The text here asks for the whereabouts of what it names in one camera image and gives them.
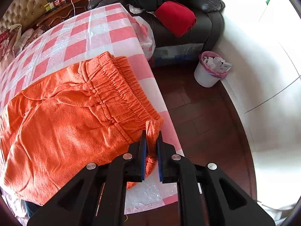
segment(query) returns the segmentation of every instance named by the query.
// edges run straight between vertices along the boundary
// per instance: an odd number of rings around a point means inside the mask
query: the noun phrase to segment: wooden cabinet
[[[86,12],[88,4],[91,0],[76,0],[73,2],[75,7],[75,15]],[[36,26],[42,28],[44,31],[51,29],[59,23],[74,16],[74,9],[72,3],[61,5],[55,11],[45,14],[37,20]]]

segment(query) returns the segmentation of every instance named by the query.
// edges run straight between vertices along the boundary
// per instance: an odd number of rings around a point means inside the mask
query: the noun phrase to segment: orange fabric
[[[125,153],[146,123],[154,155],[162,121],[126,57],[105,52],[73,64],[19,92],[5,107],[0,185],[43,205],[87,163],[106,164]],[[146,175],[154,166],[148,158]]]

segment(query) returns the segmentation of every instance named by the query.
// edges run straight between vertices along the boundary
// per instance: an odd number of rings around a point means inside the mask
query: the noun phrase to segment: white trash bin
[[[211,51],[205,51],[199,56],[199,63],[195,69],[195,80],[203,87],[212,87],[221,78],[225,78],[228,72],[217,73],[211,70],[204,62],[204,57],[219,57],[218,54]]]

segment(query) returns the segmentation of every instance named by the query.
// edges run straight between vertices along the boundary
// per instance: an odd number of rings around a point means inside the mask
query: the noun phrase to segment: bed headboard
[[[0,32],[13,24],[22,25],[22,33],[34,26],[34,22],[46,13],[44,5],[55,0],[13,0],[0,20]]]

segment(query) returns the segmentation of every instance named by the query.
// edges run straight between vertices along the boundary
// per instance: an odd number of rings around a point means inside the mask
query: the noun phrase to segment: triangular cutout
[[[82,186],[84,184],[84,180],[81,179],[80,181],[77,182],[76,185],[73,186],[72,189],[70,189],[58,202],[60,207],[63,207],[64,209],[68,211],[72,211],[77,198],[79,196],[79,193],[82,189]]]
[[[219,183],[222,187],[230,210],[236,210],[237,208],[247,205],[247,200],[226,180],[220,179]]]

